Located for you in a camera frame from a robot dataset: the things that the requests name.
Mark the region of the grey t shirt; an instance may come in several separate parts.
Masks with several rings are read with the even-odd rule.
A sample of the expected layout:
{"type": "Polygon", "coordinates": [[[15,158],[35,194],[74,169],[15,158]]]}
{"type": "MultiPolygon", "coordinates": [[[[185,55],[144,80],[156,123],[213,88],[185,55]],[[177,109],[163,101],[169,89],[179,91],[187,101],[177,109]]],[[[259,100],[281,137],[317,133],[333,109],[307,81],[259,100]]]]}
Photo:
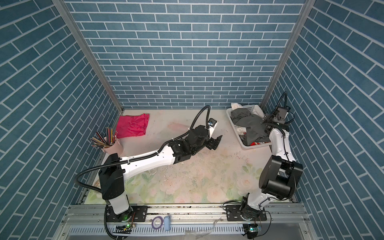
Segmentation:
{"type": "Polygon", "coordinates": [[[263,119],[252,114],[248,109],[236,109],[231,112],[233,124],[239,127],[246,127],[246,134],[240,135],[243,144],[250,146],[253,142],[270,142],[266,127],[262,125],[263,119]]]}

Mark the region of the white plastic laundry basket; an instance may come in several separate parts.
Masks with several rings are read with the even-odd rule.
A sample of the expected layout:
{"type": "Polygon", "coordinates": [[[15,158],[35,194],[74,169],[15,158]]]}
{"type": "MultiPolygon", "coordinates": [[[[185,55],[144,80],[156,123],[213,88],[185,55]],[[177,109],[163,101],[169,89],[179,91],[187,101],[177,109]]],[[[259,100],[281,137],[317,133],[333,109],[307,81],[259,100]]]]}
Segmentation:
{"type": "Polygon", "coordinates": [[[240,144],[240,146],[241,146],[241,148],[243,150],[251,150],[251,149],[256,149],[256,148],[261,148],[261,147],[266,147],[266,146],[271,146],[272,145],[271,142],[265,142],[265,144],[257,145],[257,146],[246,146],[246,145],[244,145],[242,139],[240,138],[240,135],[237,134],[237,132],[236,132],[236,130],[234,128],[234,124],[233,124],[233,121],[231,119],[231,112],[232,112],[232,108],[226,109],[226,114],[227,114],[227,117],[229,119],[229,122],[230,122],[230,124],[232,126],[232,129],[235,132],[235,135],[237,137],[237,140],[238,140],[238,142],[239,142],[239,144],[240,144]]]}

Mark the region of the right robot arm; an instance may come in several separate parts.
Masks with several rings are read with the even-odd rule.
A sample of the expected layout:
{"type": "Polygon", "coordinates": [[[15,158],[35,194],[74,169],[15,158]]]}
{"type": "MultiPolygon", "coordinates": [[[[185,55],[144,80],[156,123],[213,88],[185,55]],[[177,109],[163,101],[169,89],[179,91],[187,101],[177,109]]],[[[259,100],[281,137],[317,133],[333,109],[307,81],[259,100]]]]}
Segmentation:
{"type": "Polygon", "coordinates": [[[246,221],[258,218],[270,202],[290,199],[303,174],[303,165],[296,161],[290,148],[289,124],[293,120],[286,120],[289,113],[290,107],[275,107],[263,121],[269,129],[272,155],[261,173],[257,191],[242,199],[240,213],[246,221]]]}

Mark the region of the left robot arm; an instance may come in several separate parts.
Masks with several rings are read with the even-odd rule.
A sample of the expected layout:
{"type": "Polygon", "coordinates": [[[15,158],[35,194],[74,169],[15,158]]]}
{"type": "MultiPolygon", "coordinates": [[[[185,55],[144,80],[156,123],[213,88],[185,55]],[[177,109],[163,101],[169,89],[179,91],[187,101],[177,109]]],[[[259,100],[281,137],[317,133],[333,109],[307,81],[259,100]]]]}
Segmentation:
{"type": "Polygon", "coordinates": [[[110,155],[99,171],[102,198],[115,215],[129,213],[132,208],[125,193],[125,181],[143,172],[189,160],[204,148],[216,150],[223,136],[211,135],[215,128],[200,125],[178,139],[166,142],[159,150],[147,155],[119,157],[110,155]]]}

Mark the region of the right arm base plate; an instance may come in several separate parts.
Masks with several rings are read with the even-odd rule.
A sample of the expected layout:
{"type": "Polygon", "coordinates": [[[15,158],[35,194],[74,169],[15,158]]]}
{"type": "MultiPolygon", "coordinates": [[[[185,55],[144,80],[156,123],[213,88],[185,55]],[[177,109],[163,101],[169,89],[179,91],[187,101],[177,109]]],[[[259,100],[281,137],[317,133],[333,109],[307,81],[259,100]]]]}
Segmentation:
{"type": "Polygon", "coordinates": [[[240,205],[225,205],[224,210],[228,222],[264,222],[267,220],[267,216],[264,212],[256,211],[256,213],[243,213],[240,210],[240,205]]]}

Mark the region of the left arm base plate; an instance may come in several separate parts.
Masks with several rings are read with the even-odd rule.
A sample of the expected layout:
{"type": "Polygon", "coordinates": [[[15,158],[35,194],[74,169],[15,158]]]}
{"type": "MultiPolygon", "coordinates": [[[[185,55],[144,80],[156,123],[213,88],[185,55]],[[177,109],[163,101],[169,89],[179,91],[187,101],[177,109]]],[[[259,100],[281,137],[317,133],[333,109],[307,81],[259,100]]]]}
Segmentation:
{"type": "Polygon", "coordinates": [[[108,206],[105,219],[107,223],[144,222],[147,217],[147,212],[148,206],[131,206],[129,210],[117,215],[112,206],[108,206]]]}

